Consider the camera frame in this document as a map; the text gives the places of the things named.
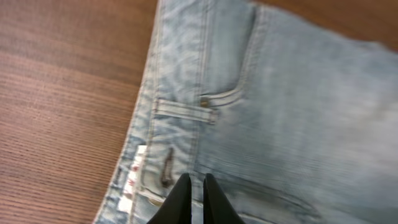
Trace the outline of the light blue denim shorts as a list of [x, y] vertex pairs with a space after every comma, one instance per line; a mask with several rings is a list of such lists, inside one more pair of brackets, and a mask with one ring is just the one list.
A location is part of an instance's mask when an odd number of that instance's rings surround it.
[[397, 54], [249, 1], [159, 1], [95, 223], [147, 223], [213, 174], [246, 223], [397, 222]]

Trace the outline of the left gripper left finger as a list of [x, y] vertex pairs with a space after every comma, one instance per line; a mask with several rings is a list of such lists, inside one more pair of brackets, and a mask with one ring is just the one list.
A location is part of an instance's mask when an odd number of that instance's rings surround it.
[[188, 173], [182, 174], [157, 213], [147, 224], [191, 224], [192, 183]]

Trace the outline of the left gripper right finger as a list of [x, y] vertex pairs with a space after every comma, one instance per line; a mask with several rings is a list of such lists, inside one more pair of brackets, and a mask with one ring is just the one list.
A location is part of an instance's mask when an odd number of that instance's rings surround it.
[[203, 182], [203, 223], [244, 224], [212, 174]]

